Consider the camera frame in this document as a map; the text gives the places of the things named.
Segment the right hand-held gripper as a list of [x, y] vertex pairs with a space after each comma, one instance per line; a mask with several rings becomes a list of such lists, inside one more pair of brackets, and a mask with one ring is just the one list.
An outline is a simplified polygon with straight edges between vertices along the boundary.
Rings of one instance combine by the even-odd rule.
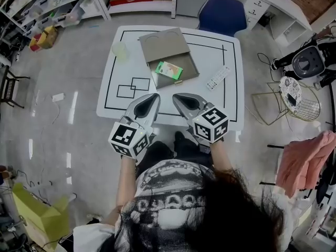
[[193, 136], [208, 143], [220, 140], [228, 132], [228, 115], [225, 109], [217, 107], [193, 93], [176, 93], [173, 104], [186, 120], [191, 119]]

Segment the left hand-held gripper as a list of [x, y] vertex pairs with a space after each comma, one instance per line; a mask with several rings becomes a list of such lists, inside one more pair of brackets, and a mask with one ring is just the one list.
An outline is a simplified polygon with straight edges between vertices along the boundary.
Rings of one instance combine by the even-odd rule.
[[160, 104], [161, 98], [157, 93], [145, 94], [129, 104], [125, 112], [127, 117], [114, 123], [108, 137], [108, 142], [115, 152], [137, 159], [150, 144], [150, 136], [153, 133], [151, 125], [157, 118]]

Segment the green packet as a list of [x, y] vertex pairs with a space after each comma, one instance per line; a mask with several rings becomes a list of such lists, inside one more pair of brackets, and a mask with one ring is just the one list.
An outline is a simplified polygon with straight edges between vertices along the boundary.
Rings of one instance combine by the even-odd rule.
[[174, 80], [179, 80], [183, 69], [166, 61], [160, 61], [155, 69], [155, 73], [163, 75]]

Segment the grey box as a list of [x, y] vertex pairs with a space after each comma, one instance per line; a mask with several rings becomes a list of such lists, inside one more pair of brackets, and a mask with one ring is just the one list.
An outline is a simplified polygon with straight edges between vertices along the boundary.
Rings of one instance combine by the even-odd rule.
[[[179, 28], [167, 29], [139, 38], [145, 62], [151, 70], [157, 89], [196, 78], [198, 69], [191, 56], [190, 48]], [[160, 61], [166, 61], [183, 69], [179, 80], [159, 75], [155, 69]]]

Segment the yellow cardboard box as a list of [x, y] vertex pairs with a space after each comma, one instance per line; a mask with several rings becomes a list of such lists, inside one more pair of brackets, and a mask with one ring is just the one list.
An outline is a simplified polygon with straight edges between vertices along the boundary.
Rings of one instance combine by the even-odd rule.
[[48, 26], [41, 33], [37, 45], [42, 49], [52, 48], [57, 37], [58, 30], [54, 26]]

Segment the red cardboard box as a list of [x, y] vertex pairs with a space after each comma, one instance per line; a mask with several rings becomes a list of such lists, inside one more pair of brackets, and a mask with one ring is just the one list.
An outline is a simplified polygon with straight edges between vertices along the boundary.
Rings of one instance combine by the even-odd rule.
[[29, 49], [33, 52], [37, 52], [37, 51], [40, 51], [41, 48], [38, 46], [38, 41], [41, 37], [41, 34], [36, 34], [34, 35], [32, 38], [31, 38], [31, 41], [29, 43]]

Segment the person's black trousers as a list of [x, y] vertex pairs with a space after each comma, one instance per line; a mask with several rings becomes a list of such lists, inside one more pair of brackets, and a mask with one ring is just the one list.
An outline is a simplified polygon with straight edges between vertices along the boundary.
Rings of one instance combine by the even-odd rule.
[[151, 144], [147, 148], [144, 158], [136, 167], [136, 178], [157, 163], [170, 159], [193, 162], [209, 169], [213, 167], [213, 160], [210, 154], [201, 152], [198, 145], [187, 139], [182, 132], [176, 131], [174, 151], [161, 141]]

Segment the person's printed white t-shirt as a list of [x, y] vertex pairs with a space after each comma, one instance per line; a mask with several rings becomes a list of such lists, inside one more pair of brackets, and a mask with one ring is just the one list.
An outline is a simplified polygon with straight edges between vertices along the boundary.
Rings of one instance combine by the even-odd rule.
[[78, 226], [73, 252], [282, 252], [284, 212], [239, 172], [164, 160], [144, 171], [114, 225]]

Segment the blue chair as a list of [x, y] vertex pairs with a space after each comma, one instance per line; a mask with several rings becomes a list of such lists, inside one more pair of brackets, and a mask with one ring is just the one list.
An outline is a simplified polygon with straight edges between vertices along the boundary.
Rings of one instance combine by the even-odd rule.
[[248, 26], [244, 5], [238, 0], [207, 0], [198, 19], [199, 30], [231, 37]]

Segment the white metal shelving rack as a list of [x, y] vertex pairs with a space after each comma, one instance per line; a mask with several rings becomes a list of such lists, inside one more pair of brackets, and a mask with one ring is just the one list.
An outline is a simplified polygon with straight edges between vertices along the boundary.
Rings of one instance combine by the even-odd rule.
[[[22, 31], [29, 32], [33, 27], [43, 29], [46, 26], [53, 25], [55, 27], [66, 28], [76, 26], [82, 20], [94, 17], [102, 17], [99, 8], [94, 0], [78, 0], [70, 4], [59, 7], [58, 9], [45, 14], [44, 16], [33, 20], [25, 29], [20, 25], [25, 15], [33, 11], [39, 11], [38, 3], [42, 7], [46, 7], [44, 2], [47, 0], [0, 0], [0, 13], [4, 14], [9, 20]], [[51, 0], [52, 5], [56, 5], [60, 0]]]
[[117, 6], [107, 6], [107, 2], [105, 0], [94, 1], [97, 4], [100, 15], [104, 20], [110, 20], [112, 14], [133, 12], [169, 12], [171, 13], [172, 19], [176, 17], [177, 0], [136, 2]]

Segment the pink cloth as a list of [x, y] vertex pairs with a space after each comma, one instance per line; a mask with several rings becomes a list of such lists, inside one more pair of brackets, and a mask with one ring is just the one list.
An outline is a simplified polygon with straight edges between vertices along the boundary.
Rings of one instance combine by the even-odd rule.
[[297, 190], [315, 188], [320, 171], [335, 148], [336, 133], [332, 131], [285, 145], [276, 186], [282, 188], [288, 198], [292, 198]]

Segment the white desk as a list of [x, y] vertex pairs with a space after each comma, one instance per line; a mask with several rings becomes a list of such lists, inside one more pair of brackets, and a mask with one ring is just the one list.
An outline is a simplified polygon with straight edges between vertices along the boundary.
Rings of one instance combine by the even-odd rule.
[[269, 10], [276, 13], [270, 20], [273, 39], [281, 47], [288, 47], [311, 26], [301, 8], [291, 0], [238, 0], [247, 17], [247, 29], [252, 30]]

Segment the black metal chair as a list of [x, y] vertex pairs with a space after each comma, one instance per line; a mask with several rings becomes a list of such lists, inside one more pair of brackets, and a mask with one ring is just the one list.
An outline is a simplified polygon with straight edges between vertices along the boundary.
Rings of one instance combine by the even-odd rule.
[[9, 69], [9, 66], [5, 66], [4, 75], [0, 84], [0, 105], [6, 103], [7, 105], [14, 108], [15, 106], [24, 109], [24, 106], [19, 105], [13, 99], [14, 89], [16, 82], [19, 82], [20, 79], [29, 79], [30, 77], [26, 76], [15, 76]]

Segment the yellow-green paper bag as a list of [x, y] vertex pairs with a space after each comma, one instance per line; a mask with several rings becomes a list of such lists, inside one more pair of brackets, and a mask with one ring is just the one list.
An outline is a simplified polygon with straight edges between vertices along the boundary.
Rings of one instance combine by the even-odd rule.
[[55, 252], [58, 241], [70, 233], [69, 197], [64, 195], [48, 205], [33, 197], [22, 183], [16, 183], [12, 193], [29, 238], [44, 251]]

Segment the black office chair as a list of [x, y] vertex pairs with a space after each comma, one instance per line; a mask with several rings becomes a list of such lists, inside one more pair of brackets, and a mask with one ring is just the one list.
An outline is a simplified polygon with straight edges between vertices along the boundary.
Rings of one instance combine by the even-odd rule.
[[334, 151], [331, 152], [327, 160], [327, 166], [322, 172], [319, 184], [316, 189], [316, 202], [320, 205], [325, 198], [329, 204], [334, 192], [328, 193], [328, 189], [336, 185], [336, 156]]

